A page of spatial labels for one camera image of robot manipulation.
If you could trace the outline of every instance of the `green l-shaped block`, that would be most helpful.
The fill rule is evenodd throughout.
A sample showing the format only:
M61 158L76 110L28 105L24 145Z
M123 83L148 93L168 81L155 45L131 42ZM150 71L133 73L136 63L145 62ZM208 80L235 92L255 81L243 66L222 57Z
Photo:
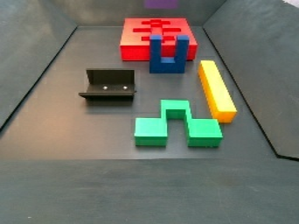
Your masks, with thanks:
M135 145L167 145L167 120L183 119L188 146L218 147L223 138L216 119L194 119L188 101L162 100L162 118L135 119Z

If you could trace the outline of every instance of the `building block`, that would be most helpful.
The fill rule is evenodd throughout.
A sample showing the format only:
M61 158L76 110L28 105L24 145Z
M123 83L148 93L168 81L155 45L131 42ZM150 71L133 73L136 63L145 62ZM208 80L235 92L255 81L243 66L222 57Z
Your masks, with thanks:
M183 119L187 144L190 147L218 147L223 138L215 119L194 119L190 102L162 100L160 118L135 119L135 145L166 146L167 120Z
M163 57L175 55L175 37L190 37L187 60L194 60L198 42L186 18L127 18L120 39L121 60L150 60L150 36L163 36Z
M190 37L187 35L178 35L176 51L174 58L162 56L162 35L151 35L151 58L150 58L150 73L151 74L184 74L187 52L190 45Z
M212 118L218 119L219 123L231 123L238 110L212 60L200 62L199 76Z
M167 125L160 118L135 119L135 145L166 146Z
M179 0L144 0L147 9L175 9L178 4Z

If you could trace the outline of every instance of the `blue block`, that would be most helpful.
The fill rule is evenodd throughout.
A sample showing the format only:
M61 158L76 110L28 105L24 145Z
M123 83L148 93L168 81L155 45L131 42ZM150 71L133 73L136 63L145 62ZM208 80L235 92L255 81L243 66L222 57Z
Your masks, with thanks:
M184 74L187 53L190 47L188 35L178 35L176 49L174 58L162 57L163 36L151 35L151 57L150 57L150 73L151 74Z

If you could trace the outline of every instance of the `red platform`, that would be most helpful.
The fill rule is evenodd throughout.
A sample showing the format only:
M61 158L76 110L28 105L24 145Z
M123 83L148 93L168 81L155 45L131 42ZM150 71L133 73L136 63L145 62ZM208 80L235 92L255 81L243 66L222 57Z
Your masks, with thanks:
M198 42L186 18L127 18L120 40L121 60L150 60L150 35L163 35L163 57L175 55L178 34L190 36L187 60L194 60Z

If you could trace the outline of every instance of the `yellow block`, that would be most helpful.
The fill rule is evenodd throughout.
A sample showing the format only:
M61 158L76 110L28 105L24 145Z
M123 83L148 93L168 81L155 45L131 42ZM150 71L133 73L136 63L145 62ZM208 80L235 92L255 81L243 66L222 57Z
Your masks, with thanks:
M210 112L219 123L231 123L238 113L220 72L212 60L203 60L199 67L200 83L210 104Z

